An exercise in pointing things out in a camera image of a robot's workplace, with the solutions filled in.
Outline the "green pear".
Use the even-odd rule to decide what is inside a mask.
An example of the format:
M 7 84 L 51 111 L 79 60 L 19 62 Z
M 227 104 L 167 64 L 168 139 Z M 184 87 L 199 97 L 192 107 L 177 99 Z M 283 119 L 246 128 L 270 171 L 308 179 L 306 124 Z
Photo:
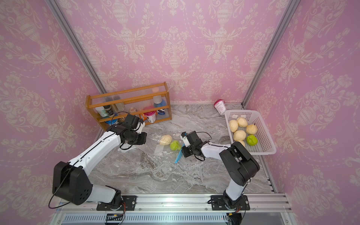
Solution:
M 177 141 L 177 140 L 172 141 L 172 142 L 170 143 L 170 149 L 171 149 L 172 151 L 179 151 L 179 150 L 181 150 L 181 148 L 182 148 L 182 144 L 181 144 L 179 141 Z
M 255 145 L 258 144 L 258 139 L 257 139 L 257 137 L 254 136 L 254 135 L 249 135 L 249 136 L 247 136 L 247 138 L 246 138 L 246 142 L 247 142 L 247 144 L 248 144 L 249 146 L 255 146 Z

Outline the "clear zip-top bag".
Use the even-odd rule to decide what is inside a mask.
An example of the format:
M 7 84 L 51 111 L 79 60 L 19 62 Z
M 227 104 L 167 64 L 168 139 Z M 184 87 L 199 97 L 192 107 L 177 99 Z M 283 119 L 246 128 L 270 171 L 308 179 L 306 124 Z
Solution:
M 170 145 L 161 146 L 159 144 L 159 141 L 161 137 L 164 135 L 171 135 L 172 141 L 177 140 L 182 144 L 182 146 L 184 146 L 181 134 L 178 132 L 175 133 L 155 132 L 153 134 L 150 134 L 147 138 L 147 146 L 149 148 L 149 153 L 153 156 L 159 157 L 160 159 L 166 159 L 177 165 L 180 163 L 180 160 L 184 157 L 182 154 L 182 149 L 179 151 L 172 151 L 170 149 Z

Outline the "beige pear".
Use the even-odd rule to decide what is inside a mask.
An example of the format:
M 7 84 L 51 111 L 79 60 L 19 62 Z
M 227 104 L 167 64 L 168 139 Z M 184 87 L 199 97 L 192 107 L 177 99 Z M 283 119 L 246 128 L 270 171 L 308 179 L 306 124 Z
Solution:
M 246 120 L 245 118 L 243 118 L 243 117 L 239 117 L 239 118 L 237 119 L 237 123 L 238 123 L 238 126 L 239 126 L 239 127 L 242 127 L 242 128 L 245 128 L 245 127 L 248 126 L 247 120 Z
M 243 130 L 237 130 L 233 134 L 234 141 L 244 141 L 247 137 L 247 133 Z
M 232 133 L 235 133 L 238 130 L 239 124 L 237 120 L 230 120 L 229 121 L 229 128 Z

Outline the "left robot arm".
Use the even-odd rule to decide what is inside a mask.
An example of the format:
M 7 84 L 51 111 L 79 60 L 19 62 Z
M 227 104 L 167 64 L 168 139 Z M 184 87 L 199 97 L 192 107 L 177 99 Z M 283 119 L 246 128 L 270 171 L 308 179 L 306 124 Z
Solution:
M 128 114 L 122 123 L 108 127 L 106 132 L 87 150 L 68 162 L 59 162 L 53 171 L 52 195 L 69 203 L 81 205 L 98 202 L 115 211 L 123 209 L 121 191 L 110 186 L 94 185 L 89 175 L 95 166 L 112 150 L 128 152 L 146 143 L 145 122 Z

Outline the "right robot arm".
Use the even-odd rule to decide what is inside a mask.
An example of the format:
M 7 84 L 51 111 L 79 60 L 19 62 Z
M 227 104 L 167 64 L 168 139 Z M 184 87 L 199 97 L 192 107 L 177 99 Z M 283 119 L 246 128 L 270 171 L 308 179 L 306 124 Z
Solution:
M 228 145 L 213 144 L 202 141 L 196 131 L 181 134 L 183 146 L 181 152 L 184 157 L 194 156 L 199 161 L 206 158 L 221 160 L 230 176 L 230 183 L 223 193 L 223 202 L 227 209 L 245 211 L 247 206 L 242 203 L 247 201 L 244 190 L 251 179 L 260 170 L 255 158 L 240 142 Z

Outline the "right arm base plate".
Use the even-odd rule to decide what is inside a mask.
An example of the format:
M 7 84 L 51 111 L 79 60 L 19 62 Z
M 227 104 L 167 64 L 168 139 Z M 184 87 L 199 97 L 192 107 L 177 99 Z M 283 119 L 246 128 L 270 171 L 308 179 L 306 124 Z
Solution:
M 246 195 L 240 196 L 237 200 L 232 200 L 227 196 L 212 195 L 207 202 L 211 204 L 213 211 L 248 211 L 250 210 L 249 200 Z

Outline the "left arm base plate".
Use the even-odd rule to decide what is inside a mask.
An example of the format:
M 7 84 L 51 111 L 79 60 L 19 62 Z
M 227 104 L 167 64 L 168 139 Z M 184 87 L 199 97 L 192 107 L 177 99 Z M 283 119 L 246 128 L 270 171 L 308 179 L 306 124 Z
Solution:
M 125 195 L 116 197 L 110 203 L 99 202 L 97 204 L 97 211 L 125 211 L 131 212 L 135 210 L 137 204 L 137 196 Z

